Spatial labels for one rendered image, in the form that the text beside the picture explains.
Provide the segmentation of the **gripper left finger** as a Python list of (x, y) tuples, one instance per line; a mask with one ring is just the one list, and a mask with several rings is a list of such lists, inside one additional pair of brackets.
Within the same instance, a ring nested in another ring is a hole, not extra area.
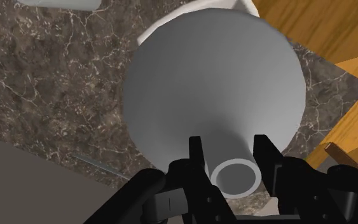
[(175, 160), (164, 173), (139, 171), (84, 224), (236, 224), (237, 219), (219, 188), (205, 173), (202, 141), (189, 138), (189, 157)]

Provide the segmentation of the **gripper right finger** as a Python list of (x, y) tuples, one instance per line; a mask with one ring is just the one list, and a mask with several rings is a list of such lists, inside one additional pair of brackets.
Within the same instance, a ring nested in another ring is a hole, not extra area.
[(279, 214), (256, 224), (358, 224), (358, 169), (334, 165), (326, 173), (286, 157), (264, 134), (254, 136), (253, 157)]

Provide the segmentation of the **grey narrow-necked vase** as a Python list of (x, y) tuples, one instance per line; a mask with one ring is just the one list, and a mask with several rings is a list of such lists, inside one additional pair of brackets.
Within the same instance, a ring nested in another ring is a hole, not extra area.
[(285, 150), (305, 98), (284, 35), (248, 13), (209, 8), (176, 17), (138, 47), (123, 83), (123, 118), (137, 149), (162, 171), (200, 137), (212, 184), (239, 199), (261, 182), (254, 136)]

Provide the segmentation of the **brown wooden bar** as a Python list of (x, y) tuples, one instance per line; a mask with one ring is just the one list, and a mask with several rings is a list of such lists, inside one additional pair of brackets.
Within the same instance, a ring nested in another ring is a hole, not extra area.
[(324, 150), (338, 164), (348, 165), (358, 169), (358, 163), (337, 144), (328, 143)]

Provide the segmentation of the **pale grey flat object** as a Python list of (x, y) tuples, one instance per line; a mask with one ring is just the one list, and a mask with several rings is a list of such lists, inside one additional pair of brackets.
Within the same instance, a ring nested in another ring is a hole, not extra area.
[(94, 11), (97, 10), (102, 0), (17, 0), (27, 6), (62, 8), (68, 10)]

